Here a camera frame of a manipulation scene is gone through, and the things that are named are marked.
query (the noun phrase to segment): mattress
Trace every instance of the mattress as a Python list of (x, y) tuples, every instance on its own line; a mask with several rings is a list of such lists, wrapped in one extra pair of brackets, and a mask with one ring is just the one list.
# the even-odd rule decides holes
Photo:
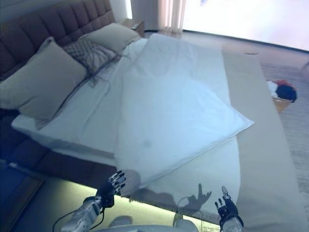
[(33, 118), (19, 115), (12, 127), (51, 150), (82, 160), (115, 166), (113, 148), (120, 107), (121, 79), (147, 39), (129, 44), (118, 63), (103, 69), (95, 87), (84, 83), (62, 112), (38, 130)]

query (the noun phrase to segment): red cloth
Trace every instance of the red cloth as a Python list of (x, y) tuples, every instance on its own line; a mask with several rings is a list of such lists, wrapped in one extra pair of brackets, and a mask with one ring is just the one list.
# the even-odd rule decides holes
[(281, 86), (281, 85), (291, 86), (296, 91), (296, 88), (292, 86), (291, 83), (288, 83), (286, 80), (278, 80), (278, 81), (273, 81), (273, 82), (276, 83), (278, 86)]

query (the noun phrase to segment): carpet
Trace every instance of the carpet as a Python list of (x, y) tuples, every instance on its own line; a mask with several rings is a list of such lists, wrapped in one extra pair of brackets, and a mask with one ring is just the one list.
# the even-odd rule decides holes
[(286, 80), (297, 100), (279, 113), (296, 169), (298, 189), (309, 223), (309, 79), (295, 67), (261, 63), (267, 80)]

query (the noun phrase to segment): beige pillow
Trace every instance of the beige pillow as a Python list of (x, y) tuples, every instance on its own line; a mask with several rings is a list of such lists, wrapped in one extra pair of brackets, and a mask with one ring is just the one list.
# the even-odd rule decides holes
[(43, 44), (44, 49), (41, 47), (24, 67), (0, 83), (1, 108), (50, 120), (86, 77), (86, 69), (54, 41)]
[(86, 37), (92, 42), (118, 53), (128, 44), (139, 39), (140, 35), (120, 24), (111, 23), (86, 35)]

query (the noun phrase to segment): upholstered headboard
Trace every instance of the upholstered headboard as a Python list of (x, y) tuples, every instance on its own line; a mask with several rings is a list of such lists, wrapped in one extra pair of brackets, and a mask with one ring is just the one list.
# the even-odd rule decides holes
[(109, 0), (65, 0), (1, 25), (0, 78), (6, 79), (53, 36), (63, 46), (114, 22)]

